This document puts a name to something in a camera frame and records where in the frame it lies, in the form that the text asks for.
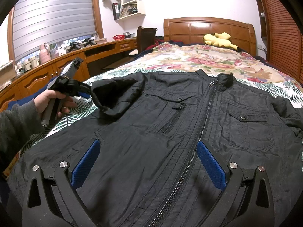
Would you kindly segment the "left forearm grey sleeve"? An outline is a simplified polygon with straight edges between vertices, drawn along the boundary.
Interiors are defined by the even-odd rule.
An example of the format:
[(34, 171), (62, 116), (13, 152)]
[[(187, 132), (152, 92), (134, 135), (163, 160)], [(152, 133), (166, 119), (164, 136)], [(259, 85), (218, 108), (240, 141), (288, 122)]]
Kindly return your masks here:
[(1, 112), (1, 156), (14, 156), (34, 135), (44, 131), (34, 100)]

